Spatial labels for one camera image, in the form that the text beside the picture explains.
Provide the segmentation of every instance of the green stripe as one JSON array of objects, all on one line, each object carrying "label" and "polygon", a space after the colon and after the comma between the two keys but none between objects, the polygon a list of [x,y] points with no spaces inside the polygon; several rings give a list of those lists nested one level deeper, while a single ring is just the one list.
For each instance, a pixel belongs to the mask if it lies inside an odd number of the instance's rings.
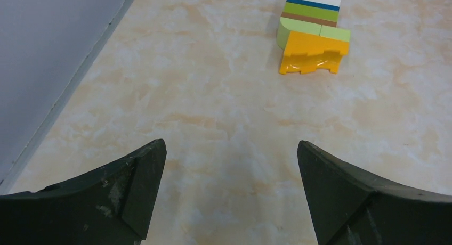
[{"label": "green stripe", "polygon": [[349,42],[350,30],[343,28],[334,28],[330,26],[322,26],[322,29],[320,30],[320,36]]},{"label": "green stripe", "polygon": [[337,22],[339,12],[301,4],[286,3],[284,12]]},{"label": "green stripe", "polygon": [[293,20],[289,18],[280,18],[281,24],[288,30],[303,32],[312,35],[320,35],[322,25],[310,23],[302,20]]}]

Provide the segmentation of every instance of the stacked blocks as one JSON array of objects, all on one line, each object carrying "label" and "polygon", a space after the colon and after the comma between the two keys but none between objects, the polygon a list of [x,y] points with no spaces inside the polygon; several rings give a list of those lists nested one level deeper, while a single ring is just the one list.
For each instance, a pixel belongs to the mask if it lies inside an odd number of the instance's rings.
[{"label": "stacked blocks", "polygon": [[336,28],[341,0],[287,0],[279,20],[277,43],[284,49],[281,74],[337,73],[348,54],[350,31]]}]

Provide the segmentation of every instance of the brown stripe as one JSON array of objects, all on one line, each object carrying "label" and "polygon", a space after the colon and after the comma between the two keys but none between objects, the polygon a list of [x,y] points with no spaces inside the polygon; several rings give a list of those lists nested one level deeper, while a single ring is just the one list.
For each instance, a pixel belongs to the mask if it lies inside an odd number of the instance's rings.
[{"label": "brown stripe", "polygon": [[326,26],[330,26],[330,27],[336,27],[336,25],[337,25],[337,22],[334,22],[334,21],[316,19],[316,18],[311,18],[311,17],[287,13],[287,12],[283,12],[281,14],[281,17],[289,18],[289,19],[293,19],[293,20],[306,21],[306,22],[315,23],[315,24],[319,24],[319,25],[326,25]]}]

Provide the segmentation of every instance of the scuff mark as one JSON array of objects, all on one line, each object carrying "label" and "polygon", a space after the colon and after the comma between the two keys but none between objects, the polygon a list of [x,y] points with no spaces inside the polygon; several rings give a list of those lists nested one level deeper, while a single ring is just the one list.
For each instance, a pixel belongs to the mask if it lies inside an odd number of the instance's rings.
[{"label": "scuff mark", "polygon": [[381,237],[380,232],[377,229],[377,225],[375,224],[374,218],[370,214],[369,208],[366,208],[366,209],[367,209],[367,217],[369,218],[370,226],[372,227],[372,231],[374,232],[375,239],[377,240],[377,244],[378,245],[382,245],[383,244],[383,239]]},{"label": "scuff mark", "polygon": [[352,230],[350,230],[350,226],[347,225],[347,240],[349,241],[349,245],[362,245],[361,238],[359,238],[359,234],[354,234]]},{"label": "scuff mark", "polygon": [[106,217],[113,217],[113,215],[111,214],[111,209],[109,209],[108,207],[96,205],[96,209],[100,210]]},{"label": "scuff mark", "polygon": [[108,180],[102,179],[102,188],[105,188],[108,186]]},{"label": "scuff mark", "polygon": [[121,207],[121,199],[124,196],[127,181],[130,176],[130,173],[127,174],[128,175],[120,175],[116,178],[113,186],[111,187],[110,193],[108,194],[108,198],[113,204],[113,208],[116,213],[119,212],[119,208]]}]

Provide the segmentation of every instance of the green toy block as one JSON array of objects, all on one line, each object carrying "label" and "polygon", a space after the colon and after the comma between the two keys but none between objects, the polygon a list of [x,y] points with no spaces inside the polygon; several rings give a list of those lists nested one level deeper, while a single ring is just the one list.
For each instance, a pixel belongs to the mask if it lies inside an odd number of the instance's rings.
[{"label": "green toy block", "polygon": [[330,26],[322,26],[322,28],[320,30],[320,36],[349,42],[350,41],[350,30],[343,29],[343,28],[335,28],[335,27],[330,27]]},{"label": "green toy block", "polygon": [[276,42],[282,49],[286,48],[286,43],[289,38],[290,31],[298,31],[306,34],[320,35],[322,25],[310,23],[301,20],[293,20],[289,18],[279,18],[278,34],[276,35]]},{"label": "green toy block", "polygon": [[337,22],[337,18],[339,16],[339,12],[337,11],[287,2],[286,5],[284,6],[283,12],[308,16],[322,20],[329,20],[334,22]]}]

